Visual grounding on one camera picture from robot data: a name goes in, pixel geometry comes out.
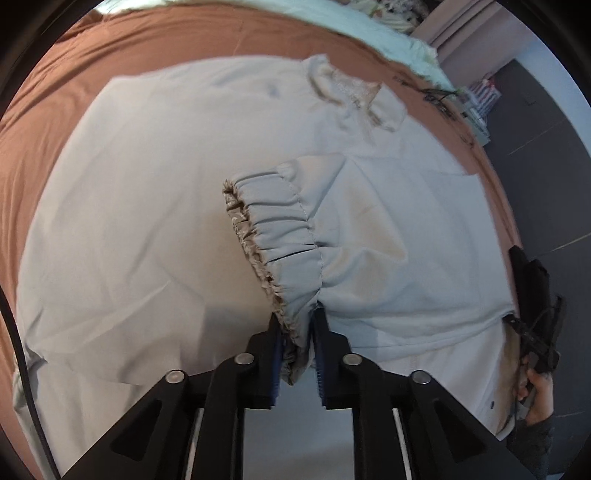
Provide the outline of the person's right hand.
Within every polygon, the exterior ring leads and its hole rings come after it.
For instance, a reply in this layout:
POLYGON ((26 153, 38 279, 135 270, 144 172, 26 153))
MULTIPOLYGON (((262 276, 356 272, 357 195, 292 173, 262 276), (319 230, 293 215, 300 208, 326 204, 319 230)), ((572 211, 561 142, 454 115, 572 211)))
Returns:
POLYGON ((549 419, 554 413, 554 381, 550 372, 539 373, 530 367, 529 360, 530 356, 525 356, 521 360, 525 368, 525 380, 519 383, 517 399, 522 401, 531 394, 527 388, 531 383, 535 395, 525 417, 525 423, 527 426, 533 426, 549 419))

